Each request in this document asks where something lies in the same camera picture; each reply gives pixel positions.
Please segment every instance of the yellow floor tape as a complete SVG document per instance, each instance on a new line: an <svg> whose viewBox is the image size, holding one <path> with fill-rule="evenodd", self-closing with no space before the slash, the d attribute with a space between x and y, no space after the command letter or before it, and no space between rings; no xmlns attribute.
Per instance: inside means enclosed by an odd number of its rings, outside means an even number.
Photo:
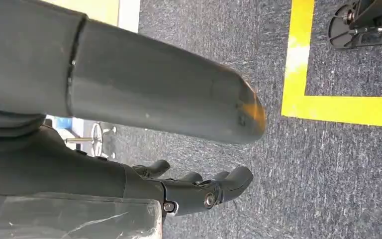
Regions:
<svg viewBox="0 0 382 239"><path fill-rule="evenodd" d="M314 0L292 0L282 115L382 126L382 97L305 96Z"/></svg>

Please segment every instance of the plastic wrap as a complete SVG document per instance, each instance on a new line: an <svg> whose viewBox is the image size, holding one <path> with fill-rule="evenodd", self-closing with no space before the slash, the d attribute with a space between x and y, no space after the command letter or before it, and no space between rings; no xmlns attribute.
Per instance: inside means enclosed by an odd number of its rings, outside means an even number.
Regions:
<svg viewBox="0 0 382 239"><path fill-rule="evenodd" d="M0 196L0 239L161 239L158 201L69 194Z"/></svg>

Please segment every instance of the screw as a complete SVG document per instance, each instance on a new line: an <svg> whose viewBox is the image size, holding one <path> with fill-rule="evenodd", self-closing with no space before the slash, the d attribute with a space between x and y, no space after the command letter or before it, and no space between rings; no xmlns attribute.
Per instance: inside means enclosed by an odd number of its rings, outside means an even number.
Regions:
<svg viewBox="0 0 382 239"><path fill-rule="evenodd" d="M175 204L174 203L171 203L171 202L165 202L163 204L163 210L165 210L166 212L168 213L171 213L173 212L175 209Z"/></svg>
<svg viewBox="0 0 382 239"><path fill-rule="evenodd" d="M215 201L216 201L216 199L215 199L214 195L212 193L207 193L205 195L204 205L207 208L211 208L211 207L213 207Z"/></svg>

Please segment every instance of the gray carpet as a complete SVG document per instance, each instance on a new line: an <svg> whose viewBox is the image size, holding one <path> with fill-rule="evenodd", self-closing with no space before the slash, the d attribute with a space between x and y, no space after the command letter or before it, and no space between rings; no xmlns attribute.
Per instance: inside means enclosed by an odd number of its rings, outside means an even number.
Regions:
<svg viewBox="0 0 382 239"><path fill-rule="evenodd" d="M332 49L328 17L343 2L316 3L306 94L382 96L382 47ZM382 238L382 127L281 116L289 17L289 0L142 0L141 34L240 72L269 122L250 145L126 126L107 138L105 150L119 162L168 160L166 177L208 177L239 165L253 171L242 197L167 219L164 238Z"/></svg>

